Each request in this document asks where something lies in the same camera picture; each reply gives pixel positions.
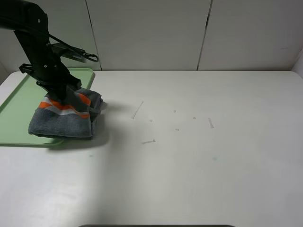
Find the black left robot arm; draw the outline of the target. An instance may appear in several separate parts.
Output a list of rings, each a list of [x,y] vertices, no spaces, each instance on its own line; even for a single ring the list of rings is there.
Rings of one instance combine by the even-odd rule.
[[[19,69],[36,84],[57,98],[64,99],[67,90],[81,88],[81,80],[70,74],[61,61],[69,48],[57,50],[50,43],[47,14],[35,3],[25,0],[0,2],[0,27],[12,30],[29,63]]]

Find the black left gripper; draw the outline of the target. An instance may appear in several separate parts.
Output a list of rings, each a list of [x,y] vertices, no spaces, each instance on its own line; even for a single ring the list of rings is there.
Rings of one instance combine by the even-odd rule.
[[[81,88],[81,80],[74,77],[61,63],[50,59],[31,60],[29,64],[19,67],[22,73],[30,75],[36,84],[48,93],[46,97],[61,105],[71,105],[76,101],[72,89]]]

